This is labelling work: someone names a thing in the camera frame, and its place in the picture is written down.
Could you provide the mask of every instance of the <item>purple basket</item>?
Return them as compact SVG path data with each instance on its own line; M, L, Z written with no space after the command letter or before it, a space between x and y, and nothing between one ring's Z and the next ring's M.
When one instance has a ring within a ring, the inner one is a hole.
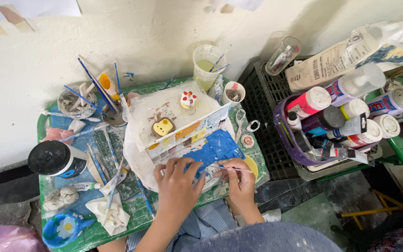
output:
M316 161L311 158L307 154L305 154L301 148L296 144L295 141L295 136L293 135L293 132L290 130L290 126L287 122L287 119L285 117L285 112L284 108L287 102L291 102L294 99L298 98L301 94L292 94L283 101L281 101L276 108L273 110L273 123L276 129L278 130L279 136L283 140L284 146L287 150L287 153L292 157L292 159L302 165L308 166L308 165L323 165L326 163L329 163L331 161ZM291 141L288 139L287 134L290 136L293 142L293 146L291 144ZM365 146L362 146L360 148L356 148L355 150L364 150L367 148L371 148L375 145L377 145L379 142L371 143Z

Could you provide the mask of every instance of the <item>white wall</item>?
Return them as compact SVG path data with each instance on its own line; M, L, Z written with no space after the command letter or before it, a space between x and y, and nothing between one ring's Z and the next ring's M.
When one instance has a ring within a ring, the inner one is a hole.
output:
M2 22L0 36L0 167L27 158L37 143L39 112L64 84L87 80L76 58L93 72L117 62L137 85L192 74L195 47L213 43L231 62L237 80L250 58L269 56L283 31L311 55L381 20L403 21L399 0L263 0L255 11L206 11L208 0L79 0L82 17L30 18L35 33Z

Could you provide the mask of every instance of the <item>striped pants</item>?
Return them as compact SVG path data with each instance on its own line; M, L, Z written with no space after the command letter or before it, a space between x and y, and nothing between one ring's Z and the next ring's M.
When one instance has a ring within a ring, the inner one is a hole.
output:
M237 224L232 218L226 203L222 199L218 199L191 211L169 243L166 252L179 252L188 245L236 227ZM144 229L129 235L127 241L129 252L136 248L146 232L147 229Z

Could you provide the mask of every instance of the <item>yellow plate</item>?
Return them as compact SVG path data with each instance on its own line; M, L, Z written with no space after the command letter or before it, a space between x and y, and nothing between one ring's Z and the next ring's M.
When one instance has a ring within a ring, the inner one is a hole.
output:
M250 168L250 170L253 172L254 176L257 179L257 164L256 162L253 160L253 158L251 158L250 156L245 154L245 163L247 163L248 167Z

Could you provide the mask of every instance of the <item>black plastic crate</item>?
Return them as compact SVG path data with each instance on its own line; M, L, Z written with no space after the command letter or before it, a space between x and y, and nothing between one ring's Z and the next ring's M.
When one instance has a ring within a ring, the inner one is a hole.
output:
M245 99L241 102L249 121L259 120L261 127L254 132L261 148L271 180L299 178L292 158L273 124L273 109L292 95L285 77L285 70L277 76L265 71L267 61L254 64L254 70L245 78Z

